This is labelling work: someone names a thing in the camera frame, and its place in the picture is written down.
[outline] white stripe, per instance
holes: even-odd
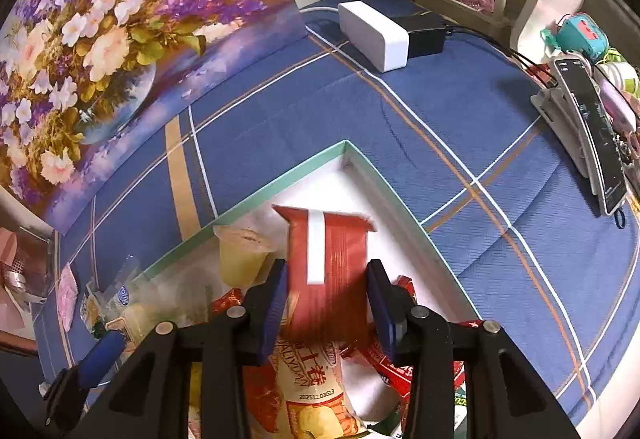
[[[191,124],[191,135],[193,136],[193,143],[196,147],[196,153],[198,154],[198,162],[200,162],[200,170],[202,170],[202,177],[204,178],[204,186],[207,189],[207,196],[209,196],[209,204],[213,211],[213,218],[218,218],[218,210],[216,204],[213,202],[213,195],[211,195],[211,187],[209,186],[209,179],[207,178],[207,171],[204,167],[204,161],[202,160],[202,154],[200,153],[200,145],[198,144],[198,137],[196,136],[196,128],[193,125],[193,114],[191,114],[191,105],[189,105],[189,123]]]
[[[602,341],[605,333],[607,332],[607,329],[609,329],[609,325],[613,321],[613,318],[615,317],[616,313],[618,312],[618,308],[620,307],[620,304],[622,303],[622,300],[625,297],[626,289],[629,287],[629,284],[631,283],[631,279],[633,278],[633,275],[634,275],[634,273],[636,271],[636,265],[638,265],[638,251],[640,250],[640,232],[638,234],[638,239],[639,240],[638,240],[638,243],[636,244],[636,250],[634,252],[634,258],[633,258],[633,266],[631,267],[631,273],[629,273],[629,278],[626,279],[626,283],[625,283],[625,286],[622,289],[622,293],[620,294],[620,298],[618,298],[618,301],[617,301],[615,307],[613,307],[613,312],[611,313],[611,316],[609,317],[609,320],[607,320],[607,324],[604,326],[604,329],[602,330],[600,336],[598,337],[596,342],[593,344],[593,347],[589,351],[589,354],[587,354],[587,357],[585,358],[586,361],[589,361],[591,359],[591,355],[596,351],[596,349],[598,348],[598,345],[600,345],[600,342]],[[562,394],[564,394],[564,391],[569,388],[569,385],[571,385],[572,382],[574,382],[576,377],[577,377],[577,374],[575,374],[575,372],[574,372],[574,375],[572,375],[572,377],[569,379],[569,382],[567,382],[567,384],[558,393],[557,398],[560,398],[560,396],[562,396]]]
[[[343,45],[346,45],[347,43],[348,43],[348,42],[343,42],[343,43],[341,43],[341,44],[340,44],[340,47],[342,47]],[[221,115],[226,114],[226,112],[229,112],[231,109],[235,108],[237,105],[239,105],[240,103],[242,103],[242,102],[243,102],[243,101],[245,101],[246,99],[251,98],[251,96],[253,96],[254,94],[256,94],[256,93],[260,92],[261,90],[264,90],[265,88],[267,88],[267,87],[268,87],[268,86],[270,86],[270,85],[273,85],[273,83],[280,81],[281,79],[283,79],[285,76],[288,76],[288,75],[289,75],[289,74],[291,74],[292,72],[295,72],[295,71],[296,71],[296,70],[298,70],[298,69],[302,69],[302,67],[305,67],[305,66],[307,66],[307,65],[309,65],[309,64],[312,64],[313,62],[315,62],[315,61],[317,61],[317,60],[319,60],[319,59],[321,59],[321,58],[324,58],[325,56],[328,56],[329,54],[334,53],[334,52],[335,52],[335,51],[337,51],[337,50],[338,50],[338,48],[334,47],[334,50],[333,50],[333,51],[329,51],[329,52],[326,52],[326,53],[320,54],[318,57],[316,57],[316,58],[314,58],[314,59],[312,59],[312,60],[310,60],[310,61],[308,61],[308,62],[305,62],[305,63],[303,63],[303,64],[300,64],[300,65],[299,65],[299,66],[297,66],[297,67],[293,67],[291,70],[287,71],[285,74],[283,74],[283,75],[281,75],[281,76],[278,76],[277,78],[275,78],[275,79],[271,80],[270,82],[268,82],[268,83],[266,83],[265,85],[261,86],[261,87],[260,87],[260,88],[258,88],[257,90],[254,90],[251,94],[249,94],[249,95],[248,95],[248,96],[246,96],[245,98],[242,98],[242,99],[241,99],[241,101],[238,101],[238,102],[236,102],[236,103],[234,103],[234,104],[230,105],[227,109],[225,109],[225,110],[221,111],[218,115],[216,115],[216,116],[215,116],[215,117],[213,117],[212,119],[209,119],[205,124],[203,124],[201,127],[199,127],[199,129],[197,129],[197,130],[195,131],[195,133],[198,133],[200,130],[203,130],[204,128],[206,128],[207,126],[209,126],[212,122],[214,122],[216,119],[218,119]],[[190,136],[189,136],[187,139],[185,139],[184,141],[182,141],[182,142],[178,143],[176,146],[174,146],[174,147],[173,147],[172,149],[170,149],[169,151],[167,151],[167,153],[162,157],[162,159],[160,159],[160,161],[158,161],[158,162],[157,162],[157,163],[156,163],[152,168],[150,168],[148,171],[146,171],[146,173],[145,173],[142,177],[140,177],[140,179],[138,179],[135,183],[133,183],[133,184],[132,184],[132,185],[131,185],[131,186],[130,186],[126,191],[125,191],[125,193],[124,193],[124,195],[122,196],[122,198],[121,198],[121,199],[120,199],[116,204],[114,204],[114,205],[111,207],[111,209],[110,209],[107,213],[105,213],[105,214],[102,216],[102,218],[100,219],[100,222],[97,224],[97,226],[95,226],[95,228],[94,228],[94,229],[98,229],[98,227],[101,225],[101,223],[103,223],[103,222],[107,219],[107,217],[108,217],[109,215],[111,215],[111,212],[113,212],[113,210],[114,210],[114,209],[116,209],[117,205],[118,205],[118,204],[120,204],[124,199],[126,199],[127,195],[129,195],[129,194],[133,191],[133,189],[134,189],[136,186],[138,186],[138,184],[140,184],[140,183],[142,182],[142,180],[143,180],[147,175],[149,175],[149,174],[150,174],[150,173],[151,173],[151,172],[152,172],[152,171],[153,171],[153,170],[154,170],[154,169],[155,169],[159,164],[161,164],[161,162],[162,162],[162,161],[164,161],[164,160],[167,158],[167,156],[168,156],[169,154],[171,154],[171,152],[172,152],[172,151],[174,151],[176,148],[178,148],[178,146],[180,146],[180,145],[182,145],[183,143],[187,142],[187,141],[189,140],[189,138],[190,138]],[[82,251],[82,248],[84,247],[84,245],[89,241],[90,236],[91,236],[91,235],[87,235],[87,236],[85,237],[85,239],[81,242],[80,246],[78,247],[78,250],[76,250],[76,252],[75,252],[75,253],[72,255],[72,257],[69,259],[69,262],[71,262],[71,261],[73,261],[73,260],[75,260],[75,259],[76,259],[76,257],[77,257],[77,256],[78,256],[78,254],[80,253],[80,251]]]
[[[314,62],[317,62],[318,60],[321,60],[322,58],[328,56],[331,53],[335,53],[335,51],[339,50],[338,48],[334,48],[333,51],[329,51],[323,54],[320,54],[319,56],[316,56],[313,60],[309,60],[308,62],[305,62],[303,64],[300,64],[297,67],[293,67],[293,69],[288,70],[287,72],[285,72],[284,74],[278,76],[277,78],[271,80],[271,82],[265,83],[263,86],[261,86],[260,88],[256,88],[251,94],[245,96],[244,98],[242,98],[240,101],[235,102],[233,105],[231,105],[230,107],[228,107],[226,110],[222,110],[219,114],[215,115],[214,117],[212,117],[211,119],[209,119],[206,123],[204,123],[201,127],[199,127],[199,129],[196,130],[196,133],[198,133],[200,130],[203,130],[204,128],[207,128],[211,123],[213,123],[215,120],[217,120],[221,115],[226,114],[227,112],[229,112],[231,109],[235,108],[236,106],[238,106],[239,104],[242,104],[243,102],[245,102],[247,99],[251,98],[254,94],[257,94],[258,92],[264,90],[265,88],[267,88],[268,86],[273,85],[273,83],[279,82],[281,79],[285,78],[286,76],[289,76],[292,72],[295,72],[298,69],[302,69],[302,67],[306,67]]]
[[[98,263],[95,260],[95,195],[94,200],[91,203],[91,239],[94,242],[92,245],[92,261],[94,262],[94,276],[95,276],[95,287],[98,291],[100,291],[100,282],[98,281]]]
[[[324,284],[324,212],[308,210],[306,224],[306,283]]]
[[[500,161],[500,159],[502,159],[505,154],[507,154],[508,151],[510,151],[517,143],[518,141],[520,141],[520,139],[522,139],[527,132],[529,132],[529,130],[532,129],[532,127],[538,122],[538,120],[540,119],[540,116],[538,116],[533,123],[531,123],[524,132],[522,132],[517,138],[516,140],[511,143],[507,148],[504,149],[504,151],[498,155],[498,157],[496,157],[494,159],[494,161],[487,167],[484,169],[484,171],[478,176],[477,179],[474,179],[471,182],[471,186],[473,186],[474,184],[476,184],[476,182],[478,182],[479,180],[482,179],[482,177],[484,177],[484,175],[491,170],[491,168],[493,168],[495,166],[495,164]],[[423,226],[426,222],[430,221],[434,216],[438,215],[438,213],[440,213],[442,210],[446,209],[447,206],[449,206],[452,202],[455,202],[456,199],[458,199],[464,192],[466,192],[466,188],[462,188],[462,190],[460,190],[455,196],[453,196],[451,199],[449,199],[449,201],[446,202],[446,204],[443,204],[441,207],[439,207],[437,210],[435,210],[433,213],[431,213],[431,215],[429,215],[427,218],[425,218],[420,225]]]
[[[420,117],[418,117],[418,115],[411,110],[411,108],[404,102],[402,101],[402,99],[400,98],[400,96],[398,96],[396,94],[396,92],[386,84],[386,82],[382,79],[380,79],[379,77],[377,77],[375,74],[373,74],[372,72],[370,72],[366,67],[363,67],[359,62],[357,62],[356,60],[354,60],[353,58],[351,58],[347,53],[345,53],[344,51],[340,51],[340,49],[338,49],[338,47],[336,47],[335,45],[333,45],[331,42],[325,40],[324,38],[322,38],[318,33],[316,33],[312,28],[307,27],[306,28],[307,31],[309,31],[310,33],[312,33],[314,36],[316,36],[317,38],[319,38],[320,40],[322,40],[324,43],[326,43],[327,45],[329,45],[329,47],[334,48],[335,51],[337,51],[338,53],[340,53],[342,56],[344,56],[345,58],[347,58],[348,60],[350,60],[351,62],[353,62],[354,64],[356,64],[358,67],[360,67],[361,70],[363,70],[364,73],[366,73],[368,76],[370,76],[371,78],[373,78],[374,80],[376,80],[377,82],[379,82],[382,86],[384,86],[389,94],[391,94],[394,98],[396,98],[396,101],[398,103],[400,103],[402,105],[402,107],[409,113],[411,114],[411,116],[419,123],[422,125],[422,127],[431,134],[431,136],[438,142],[440,143],[440,145],[449,153],[449,155],[458,163],[458,165],[460,165],[460,167],[466,172],[467,175],[469,175],[469,177],[471,177],[472,179],[475,179],[476,177],[474,177],[474,175],[471,173],[471,170],[469,170],[469,168],[466,167],[466,165],[460,161],[460,158],[455,154],[455,152],[452,151],[452,149],[449,148],[449,146],[447,146],[447,144],[440,138],[440,136],[438,134],[436,134],[435,132],[433,132],[433,130],[431,130],[431,127],[426,124],[423,120],[420,119]]]
[[[451,197],[447,202],[445,202],[445,204],[443,204],[441,207],[439,207],[437,210],[435,210],[433,213],[431,213],[431,215],[429,215],[427,218],[425,218],[420,225],[424,226],[424,224],[428,221],[430,221],[434,216],[438,215],[438,213],[440,213],[442,210],[445,210],[447,208],[447,206],[449,206],[452,202],[455,202],[464,192],[466,192],[466,188],[462,188],[462,190],[460,190],[457,194],[455,194],[453,197]]]
[[[587,368],[586,362],[584,360],[584,355],[582,353],[582,347],[580,346],[580,342],[578,341],[578,336],[575,333],[575,329],[573,324],[571,323],[571,320],[569,319],[569,315],[566,312],[566,309],[564,308],[564,304],[562,303],[562,301],[560,300],[560,298],[558,297],[558,294],[556,293],[555,289],[553,288],[553,286],[551,285],[551,282],[549,282],[548,278],[546,277],[544,271],[542,271],[542,268],[540,267],[540,264],[538,263],[538,260],[536,260],[536,257],[533,256],[533,252],[531,251],[529,245],[527,244],[527,242],[524,240],[524,237],[520,234],[520,232],[516,229],[513,228],[513,226],[511,225],[511,221],[507,218],[507,215],[502,211],[501,207],[498,206],[497,202],[495,202],[494,198],[489,194],[489,192],[486,191],[486,189],[484,188],[484,186],[482,186],[482,184],[478,181],[478,178],[475,177],[475,175],[473,175],[471,173],[471,170],[469,170],[468,167],[466,167],[466,165],[462,162],[462,160],[455,154],[455,152],[452,151],[452,149],[449,148],[449,146],[444,143],[444,141],[435,133],[433,132],[433,130],[431,130],[431,127],[429,125],[427,125],[423,120],[420,119],[420,117],[418,117],[417,114],[415,114],[414,111],[411,110],[411,108],[409,108],[409,106],[402,101],[402,99],[399,98],[399,96],[393,91],[393,89],[388,86],[386,84],[386,82],[384,82],[384,80],[380,79],[379,77],[377,77],[375,74],[372,74],[371,72],[369,72],[365,67],[363,67],[360,63],[358,63],[356,60],[354,60],[353,58],[351,58],[348,54],[345,54],[343,51],[340,51],[340,49],[338,49],[337,47],[335,47],[331,42],[325,40],[324,38],[322,38],[318,33],[316,33],[315,31],[313,31],[313,29],[307,27],[306,28],[309,32],[311,32],[312,34],[314,34],[316,37],[318,37],[319,39],[321,39],[324,43],[328,44],[330,47],[333,47],[334,49],[336,49],[339,53],[341,53],[343,56],[345,56],[347,59],[349,59],[351,62],[353,62],[354,64],[356,64],[358,67],[360,67],[361,70],[363,70],[366,74],[368,74],[371,78],[375,79],[376,81],[380,82],[388,91],[389,93],[391,93],[391,95],[394,96],[394,98],[396,98],[396,100],[398,101],[398,103],[400,103],[404,109],[411,114],[411,116],[420,124],[422,125],[434,138],[435,140],[440,143],[440,145],[447,151],[447,153],[449,153],[449,155],[458,163],[458,165],[466,172],[466,174],[474,181],[478,184],[478,189],[485,195],[485,197],[487,198],[487,200],[489,200],[489,202],[491,202],[491,204],[494,206],[495,210],[500,214],[500,216],[504,219],[504,221],[507,223],[508,225],[508,229],[512,229],[514,234],[516,234],[516,236],[518,237],[518,239],[520,240],[520,242],[522,243],[522,245],[524,246],[525,250],[527,251],[527,254],[529,255],[529,258],[531,259],[531,261],[533,262],[533,264],[536,266],[536,269],[538,270],[538,273],[540,274],[540,276],[542,276],[543,280],[545,281],[545,284],[547,286],[547,288],[549,289],[549,291],[551,292],[552,296],[554,297],[554,299],[556,300],[556,303],[558,304],[558,307],[560,308],[562,315],[564,316],[564,319],[571,331],[572,337],[574,338],[574,342],[576,345],[576,349],[578,350],[578,355],[580,356],[580,361],[582,363],[582,368],[584,368],[584,373],[587,377],[587,383],[589,385],[589,390],[591,391],[591,393],[593,394],[594,397],[594,401],[595,401],[595,393],[593,392],[593,389],[591,389],[591,377],[589,375],[589,370]]]
[[[186,143],[189,139],[191,138],[191,136],[187,136],[187,138],[184,141],[180,141],[180,143],[175,144],[173,147],[171,147],[166,154],[164,154],[162,156],[162,158],[160,158],[158,160],[158,162],[156,164],[154,164],[151,168],[149,168],[149,170],[147,170],[144,174],[142,174],[138,180],[136,182],[134,182],[125,192],[124,195],[109,209],[109,211],[107,211],[102,218],[100,219],[100,221],[98,221],[98,224],[95,225],[94,231],[95,229],[98,229],[101,225],[101,223],[103,223],[105,220],[107,220],[107,217],[109,215],[111,215],[111,213],[113,212],[113,210],[115,210],[118,205],[123,202],[124,199],[126,199],[127,195],[129,195],[133,189],[138,186],[145,178],[146,176],[148,176],[153,170],[155,170],[158,165],[160,165],[169,154],[171,154],[176,148],[178,148],[179,146],[182,146],[184,143]],[[89,241],[89,238],[91,237],[91,233],[88,234],[84,240],[81,242],[81,244],[78,247],[78,250],[76,250],[76,252],[69,258],[69,262],[73,262],[76,257],[78,256],[78,254],[80,253],[80,251],[82,251],[82,248],[84,247],[84,245]]]

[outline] pink flower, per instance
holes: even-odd
[[[91,66],[89,79],[99,82],[105,76],[111,76],[122,67],[129,54],[129,38],[124,27],[114,27],[108,33],[98,36],[91,50],[84,57],[84,67]]]
[[[31,81],[36,75],[36,59],[44,51],[45,44],[51,37],[53,25],[49,20],[36,24],[28,34],[18,55],[18,72],[23,80]]]
[[[66,183],[74,172],[74,164],[65,148],[62,158],[47,150],[40,156],[42,172],[40,173],[51,184]]]

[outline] purple flower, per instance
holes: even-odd
[[[203,20],[218,15],[218,22],[231,23],[237,18],[245,18],[266,6],[261,0],[163,0],[156,8],[156,14],[180,21],[187,16],[197,16]]]
[[[236,0],[232,5],[223,9],[218,17],[221,24],[229,24],[238,18],[246,18],[247,16],[264,11],[267,6],[262,0]]]
[[[156,14],[180,21],[187,16],[206,18],[224,6],[224,0],[162,0]]]
[[[31,108],[31,120],[28,122],[28,125],[31,128],[35,128],[36,125],[40,122],[40,120],[47,115],[53,108],[53,104],[49,101],[39,101]]]
[[[40,192],[31,186],[31,175],[26,167],[18,168],[17,172],[12,172],[12,179],[17,184],[17,190],[22,192],[22,200],[24,200],[28,205],[33,206],[37,204],[42,199],[42,195]]]
[[[14,6],[14,12],[18,16],[22,23],[27,23],[29,20],[34,22],[40,21],[42,18],[43,12],[38,13],[38,18],[36,18],[36,9],[38,8],[38,4],[40,0],[18,0]]]
[[[60,54],[56,63],[54,64],[54,69],[56,69],[56,74],[59,76],[66,76],[68,74],[69,65],[73,61],[72,54]]]

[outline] white cable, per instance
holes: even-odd
[[[338,8],[337,7],[327,7],[324,5],[319,5],[316,7],[305,7],[304,9],[301,9],[300,12],[301,13],[312,13],[313,11],[330,11],[332,13],[337,13],[338,12]]]

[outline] pink bag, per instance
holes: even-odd
[[[78,284],[76,284],[74,274],[71,272],[71,266],[66,264],[62,273],[60,273],[60,283],[56,294],[58,316],[60,316],[60,321],[62,321],[62,326],[65,327],[66,332],[69,332],[71,323],[74,320],[77,299]]]

